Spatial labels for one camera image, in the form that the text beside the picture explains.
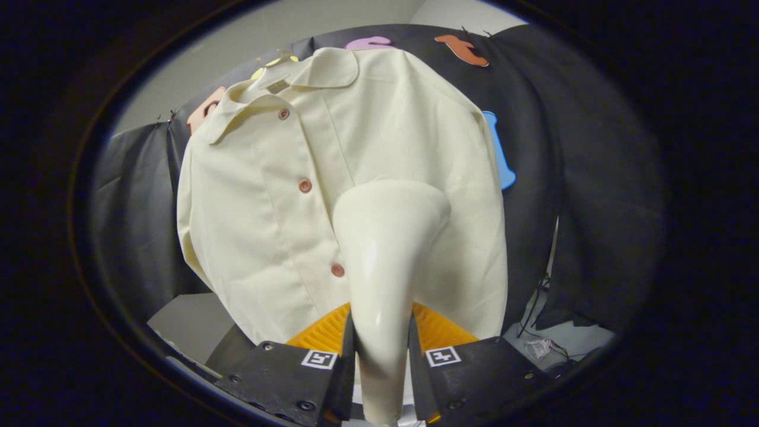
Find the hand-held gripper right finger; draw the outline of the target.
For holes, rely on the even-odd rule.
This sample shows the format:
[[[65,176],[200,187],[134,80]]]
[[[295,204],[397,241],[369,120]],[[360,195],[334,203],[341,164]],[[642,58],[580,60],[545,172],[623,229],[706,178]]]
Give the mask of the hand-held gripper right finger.
[[[415,412],[427,425],[494,425],[552,383],[504,338],[478,339],[420,303],[407,343]]]

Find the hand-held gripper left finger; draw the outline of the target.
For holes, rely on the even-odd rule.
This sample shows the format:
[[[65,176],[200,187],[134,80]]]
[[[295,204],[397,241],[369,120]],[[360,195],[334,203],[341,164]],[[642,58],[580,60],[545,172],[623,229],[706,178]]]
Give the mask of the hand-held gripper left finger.
[[[216,382],[223,392],[298,426],[339,426],[352,418],[355,331],[350,304],[287,343],[263,341]]]

